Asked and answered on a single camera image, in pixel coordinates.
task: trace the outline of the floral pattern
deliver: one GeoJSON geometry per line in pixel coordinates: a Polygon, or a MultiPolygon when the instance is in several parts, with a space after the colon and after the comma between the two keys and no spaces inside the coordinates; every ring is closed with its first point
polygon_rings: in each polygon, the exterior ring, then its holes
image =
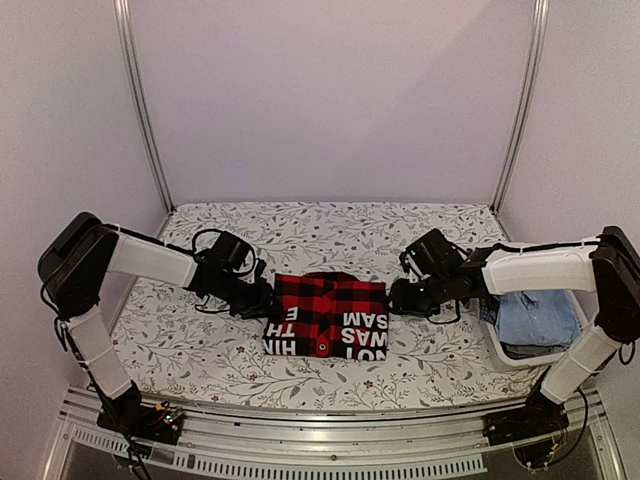
{"type": "MultiPolygon", "coordinates": [[[[387,285],[402,275],[398,255],[439,228],[461,246],[503,240],[486,206],[406,203],[188,204],[172,215],[163,240],[190,248],[203,228],[250,242],[265,272],[343,271],[387,285]]],[[[199,248],[213,237],[203,235],[199,248]]],[[[477,314],[437,326],[391,316],[384,362],[265,355],[264,320],[205,315],[195,295],[140,279],[113,331],[115,348],[143,391],[195,402],[324,411],[414,409],[525,395],[540,369],[492,368],[477,314]]],[[[223,308],[212,299],[207,308],[223,308]]],[[[450,317],[445,305],[440,318],[450,317]]]]}

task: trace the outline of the ventilation grille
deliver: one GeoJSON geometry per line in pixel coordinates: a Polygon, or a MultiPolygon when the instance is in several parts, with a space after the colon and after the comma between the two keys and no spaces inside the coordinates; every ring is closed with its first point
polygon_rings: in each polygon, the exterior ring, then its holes
{"type": "MultiPolygon", "coordinates": [[[[126,456],[127,443],[115,434],[76,425],[73,438],[83,445],[126,456]]],[[[265,467],[184,452],[175,452],[172,464],[153,460],[146,460],[146,462],[183,472],[231,480],[421,480],[456,478],[487,471],[479,454],[450,460],[414,463],[410,466],[387,467],[265,467]]]]}

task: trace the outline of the plaid shirt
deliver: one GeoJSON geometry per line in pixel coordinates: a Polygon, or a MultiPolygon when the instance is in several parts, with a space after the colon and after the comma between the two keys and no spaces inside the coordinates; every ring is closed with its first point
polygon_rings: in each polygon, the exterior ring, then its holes
{"type": "Polygon", "coordinates": [[[384,360],[389,317],[384,283],[340,272],[276,275],[282,313],[264,330],[272,355],[384,360]]]}

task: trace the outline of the blue clothing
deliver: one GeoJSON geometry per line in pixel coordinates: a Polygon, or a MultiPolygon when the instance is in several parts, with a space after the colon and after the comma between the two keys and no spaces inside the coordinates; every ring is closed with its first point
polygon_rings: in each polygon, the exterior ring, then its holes
{"type": "Polygon", "coordinates": [[[500,295],[496,332],[502,343],[569,347],[580,324],[564,290],[500,295]]]}

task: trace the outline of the plastic bin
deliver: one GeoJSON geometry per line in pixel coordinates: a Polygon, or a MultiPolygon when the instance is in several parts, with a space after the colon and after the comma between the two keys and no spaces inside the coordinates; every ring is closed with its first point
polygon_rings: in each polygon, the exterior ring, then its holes
{"type": "MultiPolygon", "coordinates": [[[[573,304],[573,309],[576,312],[576,318],[580,323],[580,329],[584,330],[584,328],[588,325],[588,320],[584,315],[582,307],[578,303],[578,300],[576,299],[576,296],[573,294],[573,292],[567,291],[567,294],[569,295],[569,299],[573,304]]],[[[477,302],[477,307],[478,307],[478,313],[479,313],[480,311],[479,301],[477,302]]],[[[497,372],[507,372],[510,370],[522,370],[524,368],[549,365],[551,363],[557,362],[564,355],[564,352],[562,352],[562,353],[554,353],[552,355],[541,355],[539,357],[514,360],[512,358],[509,358],[507,354],[504,353],[502,345],[500,344],[500,340],[498,340],[498,334],[496,332],[495,327],[490,323],[484,322],[482,320],[478,320],[478,323],[480,324],[480,328],[483,329],[484,338],[487,342],[487,348],[490,351],[489,356],[491,358],[491,363],[493,365],[494,370],[497,372]]]]}

